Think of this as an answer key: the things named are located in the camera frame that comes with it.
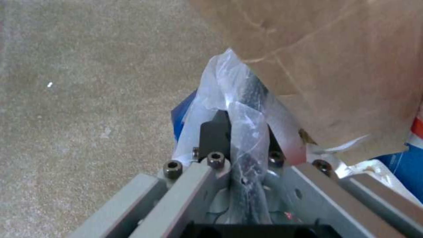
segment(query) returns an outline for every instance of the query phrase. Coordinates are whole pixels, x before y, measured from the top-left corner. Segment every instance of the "red stripe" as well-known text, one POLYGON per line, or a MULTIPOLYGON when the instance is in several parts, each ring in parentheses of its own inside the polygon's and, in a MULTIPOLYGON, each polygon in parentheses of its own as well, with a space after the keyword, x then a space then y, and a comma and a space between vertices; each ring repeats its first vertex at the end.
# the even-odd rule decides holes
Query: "red stripe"
POLYGON ((411 127, 411 131, 416 134, 418 137, 423 139, 423 122, 419 120, 417 117, 414 120, 414 123, 411 127))

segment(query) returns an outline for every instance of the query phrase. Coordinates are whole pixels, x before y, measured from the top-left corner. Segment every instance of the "hole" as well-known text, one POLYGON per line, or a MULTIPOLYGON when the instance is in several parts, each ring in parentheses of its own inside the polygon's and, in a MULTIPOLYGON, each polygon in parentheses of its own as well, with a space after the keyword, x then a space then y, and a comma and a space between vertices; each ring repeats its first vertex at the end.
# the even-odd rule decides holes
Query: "hole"
POLYGON ((241 179, 241 184, 242 185, 246 185, 248 183, 248 179, 246 179, 246 178, 242 178, 241 179))
POLYGON ((171 161, 171 162, 168 163, 168 168, 174 169, 176 167, 178 167, 178 163, 177 162, 171 161))
POLYGON ((297 196, 297 198, 298 198, 298 199, 300 199, 300 200, 302 199, 302 193, 301 193, 301 191, 300 191, 299 189, 297 189, 297 188, 295 189, 295 195, 297 196))
POLYGON ((217 154, 217 153, 213 153, 212 155, 211 155, 211 157, 213 158, 213 159, 220 159, 220 155, 219 154, 217 154))
POLYGON ((295 230, 295 238, 317 238, 318 236, 311 228, 301 227, 295 230))

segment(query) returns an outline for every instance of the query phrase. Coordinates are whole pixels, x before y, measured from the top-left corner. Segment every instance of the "gray floor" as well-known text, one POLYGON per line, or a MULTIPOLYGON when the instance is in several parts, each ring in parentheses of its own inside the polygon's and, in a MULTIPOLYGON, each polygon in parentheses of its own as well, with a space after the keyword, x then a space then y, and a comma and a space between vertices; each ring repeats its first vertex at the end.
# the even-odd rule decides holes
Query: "gray floor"
POLYGON ((155 174, 224 48, 187 0, 0 0, 0 237, 63 237, 155 174))

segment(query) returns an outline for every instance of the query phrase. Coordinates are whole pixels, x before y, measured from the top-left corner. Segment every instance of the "crumpled plastic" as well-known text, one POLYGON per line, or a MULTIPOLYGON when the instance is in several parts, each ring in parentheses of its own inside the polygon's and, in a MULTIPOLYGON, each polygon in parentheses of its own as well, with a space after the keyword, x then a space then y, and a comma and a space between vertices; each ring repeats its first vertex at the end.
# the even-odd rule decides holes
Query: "crumpled plastic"
POLYGON ((295 164, 305 161, 299 126, 248 66, 228 49, 207 64, 172 159, 190 165, 192 149, 198 147, 201 124, 210 121, 218 110, 227 111, 232 124, 227 223, 270 224, 262 186, 267 171, 268 128, 277 132, 275 137, 281 149, 295 164))

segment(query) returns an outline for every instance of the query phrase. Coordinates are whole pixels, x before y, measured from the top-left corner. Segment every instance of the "bolt head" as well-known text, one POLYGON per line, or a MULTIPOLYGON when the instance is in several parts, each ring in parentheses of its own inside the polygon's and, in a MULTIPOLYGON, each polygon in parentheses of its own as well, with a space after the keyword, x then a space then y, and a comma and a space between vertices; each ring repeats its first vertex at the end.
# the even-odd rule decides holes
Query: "bolt head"
POLYGON ((273 168, 280 168, 285 161, 285 155, 279 151, 269 152, 269 166, 273 168))
POLYGON ((207 155, 207 165, 214 169, 221 169, 225 165, 225 156, 221 152, 211 152, 207 155))
POLYGON ((332 171, 332 165, 325 160, 315 160, 313 161, 312 165, 316 167, 318 170, 322 171, 327 176, 330 176, 330 172, 332 171))
POLYGON ((163 174, 168 179, 178 179, 182 174, 182 164, 179 161, 168 161, 163 165, 163 174))

